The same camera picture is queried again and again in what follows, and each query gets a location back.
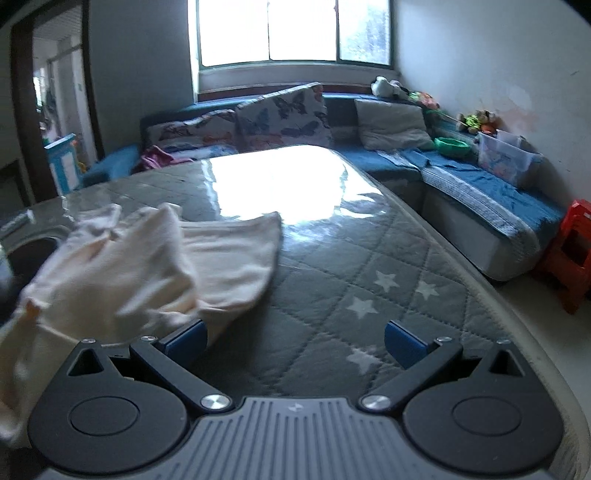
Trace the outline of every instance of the floor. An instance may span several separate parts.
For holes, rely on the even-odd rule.
[[[527,275],[497,290],[554,362],[591,425],[591,301],[569,315],[554,290]],[[586,480],[591,480],[591,472]]]

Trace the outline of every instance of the toy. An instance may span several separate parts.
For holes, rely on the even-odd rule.
[[[398,80],[389,82],[386,77],[377,77],[371,85],[371,91],[380,98],[408,100],[408,90]]]
[[[408,97],[415,102],[422,103],[431,110],[438,110],[439,104],[435,101],[431,95],[425,92],[411,92]]]
[[[496,134],[496,125],[498,123],[498,117],[495,113],[491,113],[487,110],[477,110],[474,115],[464,116],[462,113],[458,114],[457,120],[457,131],[465,132],[472,135],[476,135],[482,132],[486,135]]]

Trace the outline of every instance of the window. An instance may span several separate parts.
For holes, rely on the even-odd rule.
[[[200,64],[392,66],[393,0],[199,0]]]

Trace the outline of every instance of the sofa cushion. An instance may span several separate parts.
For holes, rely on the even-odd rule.
[[[434,148],[420,107],[360,99],[355,100],[355,106],[359,118],[359,138],[368,150]]]
[[[95,163],[82,175],[82,186],[86,188],[97,183],[128,177],[138,164],[139,146],[121,148]]]
[[[421,172],[417,168],[396,165],[378,153],[364,149],[361,145],[336,145],[333,150],[377,181],[423,181]]]
[[[300,144],[329,147],[332,143],[319,83],[242,103],[236,114],[246,148],[251,151]]]
[[[179,143],[192,148],[236,145],[236,113],[216,110],[182,122],[168,122],[148,128],[148,143],[162,149]]]

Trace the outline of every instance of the white star pattern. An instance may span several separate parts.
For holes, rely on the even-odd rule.
[[[347,357],[349,362],[357,364],[359,366],[359,373],[361,375],[365,375],[369,372],[369,369],[372,365],[381,365],[382,361],[378,358],[375,358],[373,355],[370,355],[368,352],[373,353],[376,351],[375,347],[370,347],[367,349],[367,352],[361,350],[361,348],[353,348],[353,353]]]
[[[394,281],[396,278],[396,273],[386,275],[385,273],[381,273],[380,271],[376,270],[375,274],[378,276],[378,279],[374,283],[382,287],[386,293],[390,292],[390,288],[398,288],[400,286]]]
[[[373,300],[360,300],[357,297],[353,297],[353,304],[347,307],[347,310],[351,310],[357,314],[357,318],[361,320],[365,317],[368,313],[377,313],[378,311],[374,309]]]
[[[420,293],[425,300],[428,300],[431,295],[438,297],[439,293],[435,290],[435,285],[430,283],[425,283],[423,280],[418,282],[417,293]]]

